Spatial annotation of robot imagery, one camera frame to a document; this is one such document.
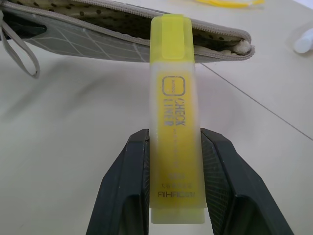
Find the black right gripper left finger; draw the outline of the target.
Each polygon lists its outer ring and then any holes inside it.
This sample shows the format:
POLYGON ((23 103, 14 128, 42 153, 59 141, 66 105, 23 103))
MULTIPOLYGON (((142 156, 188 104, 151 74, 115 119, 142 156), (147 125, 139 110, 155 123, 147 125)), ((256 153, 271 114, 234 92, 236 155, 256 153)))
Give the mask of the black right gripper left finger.
POLYGON ((102 179, 86 235, 149 235, 149 130, 132 134, 102 179))

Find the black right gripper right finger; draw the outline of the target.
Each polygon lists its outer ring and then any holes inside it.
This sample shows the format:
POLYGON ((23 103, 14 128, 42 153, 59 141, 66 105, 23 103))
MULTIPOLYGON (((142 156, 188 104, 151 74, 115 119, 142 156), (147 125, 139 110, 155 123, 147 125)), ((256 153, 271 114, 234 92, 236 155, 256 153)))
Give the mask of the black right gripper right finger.
POLYGON ((262 178, 230 140, 203 128, 201 146, 213 235, 294 235, 262 178))

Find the yellow highlighter pen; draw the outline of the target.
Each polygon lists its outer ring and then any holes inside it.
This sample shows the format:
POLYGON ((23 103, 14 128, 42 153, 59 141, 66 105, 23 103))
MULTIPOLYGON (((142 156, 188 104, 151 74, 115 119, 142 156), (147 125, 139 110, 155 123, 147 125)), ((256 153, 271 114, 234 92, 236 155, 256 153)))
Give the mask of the yellow highlighter pen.
POLYGON ((192 24, 151 22, 150 208, 154 224, 203 224, 206 208, 192 24))

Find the grey grid zipper pouch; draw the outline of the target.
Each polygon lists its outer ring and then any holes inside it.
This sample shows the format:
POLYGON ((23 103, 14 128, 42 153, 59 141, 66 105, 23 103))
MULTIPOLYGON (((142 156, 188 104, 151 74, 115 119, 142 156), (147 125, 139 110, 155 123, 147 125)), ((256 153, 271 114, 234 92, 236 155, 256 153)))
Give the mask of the grey grid zipper pouch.
POLYGON ((29 45, 77 57, 149 62, 151 29, 172 14, 113 0, 0 0, 0 42, 15 63, 39 78, 29 45))

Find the white marker pen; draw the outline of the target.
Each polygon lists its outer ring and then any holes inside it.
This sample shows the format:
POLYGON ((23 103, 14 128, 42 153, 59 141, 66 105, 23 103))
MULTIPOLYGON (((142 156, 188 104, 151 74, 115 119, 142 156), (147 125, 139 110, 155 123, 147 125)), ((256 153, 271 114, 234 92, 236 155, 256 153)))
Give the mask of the white marker pen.
POLYGON ((313 28, 307 30, 293 45, 297 53, 306 53, 313 50, 313 28))

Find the yellow plastic object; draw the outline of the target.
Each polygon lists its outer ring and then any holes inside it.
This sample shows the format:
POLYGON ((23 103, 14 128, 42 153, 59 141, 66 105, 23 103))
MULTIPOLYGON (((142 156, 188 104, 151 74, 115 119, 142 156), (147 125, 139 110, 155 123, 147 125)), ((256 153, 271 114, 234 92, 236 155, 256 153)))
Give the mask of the yellow plastic object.
POLYGON ((254 5, 260 5, 265 3, 265 0, 196 0, 196 1, 211 6, 224 8, 247 8, 254 5))

